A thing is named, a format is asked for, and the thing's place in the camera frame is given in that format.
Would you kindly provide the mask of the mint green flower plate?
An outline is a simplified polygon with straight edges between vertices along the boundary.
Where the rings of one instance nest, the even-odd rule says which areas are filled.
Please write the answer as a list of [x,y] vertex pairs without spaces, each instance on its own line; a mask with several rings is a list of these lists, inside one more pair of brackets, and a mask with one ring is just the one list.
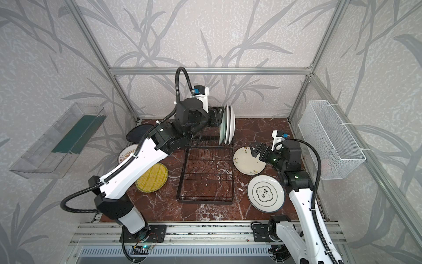
[[227,122],[227,106],[225,106],[222,111],[222,122],[219,128],[219,131],[220,131],[219,145],[223,145],[225,143],[226,122]]

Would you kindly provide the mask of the white plate green text rim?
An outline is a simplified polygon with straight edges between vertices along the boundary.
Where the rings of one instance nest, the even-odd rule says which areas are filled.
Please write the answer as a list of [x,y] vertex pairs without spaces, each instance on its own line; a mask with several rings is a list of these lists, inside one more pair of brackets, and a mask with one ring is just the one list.
[[233,137],[234,137],[234,134],[235,134],[235,112],[234,112],[233,106],[230,106],[230,108],[231,108],[231,118],[230,118],[231,124],[230,124],[229,144],[232,143]]

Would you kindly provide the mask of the cream plate with floral sprigs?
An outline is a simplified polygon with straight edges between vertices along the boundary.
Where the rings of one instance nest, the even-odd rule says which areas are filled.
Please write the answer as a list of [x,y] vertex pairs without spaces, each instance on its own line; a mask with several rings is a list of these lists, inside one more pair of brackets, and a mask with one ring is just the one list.
[[259,155],[253,157],[249,146],[239,148],[233,156],[234,165],[241,173],[255,176],[264,171],[266,163],[259,160]]

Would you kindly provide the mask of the white plate green clover emblem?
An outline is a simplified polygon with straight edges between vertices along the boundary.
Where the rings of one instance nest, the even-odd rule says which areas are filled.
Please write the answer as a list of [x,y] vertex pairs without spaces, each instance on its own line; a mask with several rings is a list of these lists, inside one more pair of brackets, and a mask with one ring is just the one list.
[[264,213],[275,213],[285,203],[284,187],[273,177],[260,175],[248,184],[247,197],[254,208]]

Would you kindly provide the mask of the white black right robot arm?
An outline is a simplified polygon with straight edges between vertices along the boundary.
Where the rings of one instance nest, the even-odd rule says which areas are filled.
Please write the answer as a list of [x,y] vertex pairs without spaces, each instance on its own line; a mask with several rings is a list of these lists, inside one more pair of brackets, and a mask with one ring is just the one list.
[[[307,146],[317,159],[315,180],[302,169],[302,149]],[[270,148],[264,143],[251,143],[251,155],[271,165],[278,173],[281,185],[292,187],[289,198],[300,221],[303,235],[297,233],[286,216],[272,216],[269,229],[283,242],[297,264],[341,264],[342,256],[333,245],[317,204],[317,191],[321,179],[322,161],[317,150],[300,140],[284,140]]]

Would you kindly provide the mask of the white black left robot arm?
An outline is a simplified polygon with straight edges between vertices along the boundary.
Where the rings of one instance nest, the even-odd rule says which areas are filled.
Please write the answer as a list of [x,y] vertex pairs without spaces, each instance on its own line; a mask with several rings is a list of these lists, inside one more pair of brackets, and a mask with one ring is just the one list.
[[[100,212],[122,226],[134,239],[142,240],[151,229],[142,213],[127,196],[127,190],[152,166],[176,150],[188,146],[203,129],[222,123],[222,107],[209,107],[209,88],[192,86],[187,70],[179,67],[175,74],[175,108],[151,127],[137,144],[133,154],[102,177],[91,177],[89,187],[64,198],[62,210],[71,213]],[[74,209],[70,200],[94,192],[95,209]]]

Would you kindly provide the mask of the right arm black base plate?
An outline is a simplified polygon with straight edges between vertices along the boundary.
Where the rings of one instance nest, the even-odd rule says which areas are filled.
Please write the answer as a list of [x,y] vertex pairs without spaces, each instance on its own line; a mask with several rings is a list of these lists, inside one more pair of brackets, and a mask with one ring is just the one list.
[[251,223],[253,239],[256,243],[270,243],[272,240],[269,236],[268,222],[253,221]]

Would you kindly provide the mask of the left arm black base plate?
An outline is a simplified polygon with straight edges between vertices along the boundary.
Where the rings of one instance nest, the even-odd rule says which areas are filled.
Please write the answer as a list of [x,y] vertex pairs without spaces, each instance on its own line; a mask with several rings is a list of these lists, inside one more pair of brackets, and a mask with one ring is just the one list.
[[166,230],[165,224],[150,224],[139,232],[131,234],[125,226],[122,226],[119,241],[124,243],[163,243]]

